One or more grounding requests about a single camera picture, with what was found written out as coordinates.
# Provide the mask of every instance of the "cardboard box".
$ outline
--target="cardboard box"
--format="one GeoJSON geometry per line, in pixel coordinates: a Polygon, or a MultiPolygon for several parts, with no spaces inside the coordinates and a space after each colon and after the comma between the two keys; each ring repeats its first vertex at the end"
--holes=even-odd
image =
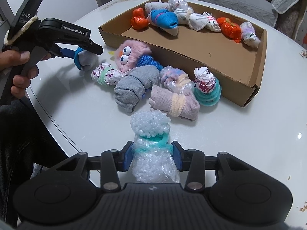
{"type": "MultiPolygon", "coordinates": [[[[137,7],[144,8],[145,3],[137,7]]],[[[195,13],[209,12],[215,18],[228,17],[239,25],[246,21],[210,7],[195,3],[189,5],[195,13]]],[[[244,43],[237,44],[222,33],[214,33],[207,29],[196,32],[186,25],[179,25],[177,37],[153,26],[143,31],[136,31],[130,24],[132,11],[135,8],[99,27],[107,46],[118,48],[127,39],[146,42],[155,60],[163,66],[170,65],[184,70],[190,79],[194,79],[196,67],[206,66],[219,79],[222,95],[242,107],[245,107],[257,94],[266,58],[266,30],[253,24],[256,35],[261,39],[258,50],[255,51],[244,43]]]]}

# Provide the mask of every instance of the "orange plastic bag bundle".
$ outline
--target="orange plastic bag bundle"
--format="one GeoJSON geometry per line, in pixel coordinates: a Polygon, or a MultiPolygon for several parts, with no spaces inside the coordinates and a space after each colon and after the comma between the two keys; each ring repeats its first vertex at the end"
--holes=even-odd
{"type": "Polygon", "coordinates": [[[143,28],[148,27],[148,21],[145,18],[143,8],[141,8],[141,7],[136,8],[132,12],[131,26],[135,30],[141,30],[143,28]]]}
{"type": "Polygon", "coordinates": [[[237,23],[231,22],[230,19],[226,17],[220,17],[216,21],[219,24],[224,35],[233,39],[235,42],[240,43],[241,28],[237,23]]]}

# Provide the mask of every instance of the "tabletop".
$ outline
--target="tabletop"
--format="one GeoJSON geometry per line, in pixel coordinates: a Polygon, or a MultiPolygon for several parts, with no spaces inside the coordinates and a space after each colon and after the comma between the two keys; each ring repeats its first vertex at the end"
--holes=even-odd
{"type": "MultiPolygon", "coordinates": [[[[146,0],[113,0],[92,11],[75,24],[92,31],[91,39],[102,45],[100,61],[111,62],[98,27],[146,0]]],[[[286,223],[306,227],[307,213],[299,212],[307,201],[307,59],[302,47],[290,38],[239,12],[214,4],[187,0],[245,18],[267,30],[267,56],[260,90],[241,108],[221,98],[217,106],[201,106],[195,122],[171,118],[171,141],[184,149],[194,148],[206,155],[227,151],[288,186],[293,206],[286,223]]],[[[77,46],[62,45],[73,50],[77,46]]],[[[95,84],[90,72],[79,71],[72,59],[56,58],[38,64],[39,75],[27,93],[51,135],[72,156],[80,151],[89,156],[109,149],[121,149],[133,140],[130,115],[119,110],[113,87],[95,84]]],[[[150,110],[147,99],[135,111],[150,110]]],[[[122,184],[133,181],[130,172],[120,173],[122,184]]],[[[91,173],[99,185],[99,173],[91,173]]],[[[206,171],[206,186],[215,182],[206,171]]]]}

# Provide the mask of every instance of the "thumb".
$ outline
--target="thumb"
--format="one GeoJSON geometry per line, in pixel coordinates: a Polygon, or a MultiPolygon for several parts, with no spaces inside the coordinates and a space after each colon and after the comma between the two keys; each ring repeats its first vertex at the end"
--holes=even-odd
{"type": "Polygon", "coordinates": [[[30,59],[30,52],[18,52],[16,50],[7,50],[0,53],[0,71],[12,66],[25,64],[30,59]]]}

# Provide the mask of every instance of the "toy eye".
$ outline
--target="toy eye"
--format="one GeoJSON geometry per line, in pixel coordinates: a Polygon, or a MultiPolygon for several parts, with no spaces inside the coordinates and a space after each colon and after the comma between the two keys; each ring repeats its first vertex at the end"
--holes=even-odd
{"type": "Polygon", "coordinates": [[[128,59],[129,59],[128,56],[123,54],[123,55],[120,57],[120,63],[121,63],[122,65],[125,65],[125,64],[127,64],[128,59]]]}
{"type": "Polygon", "coordinates": [[[122,52],[128,56],[131,53],[131,47],[125,47],[122,52]]]}

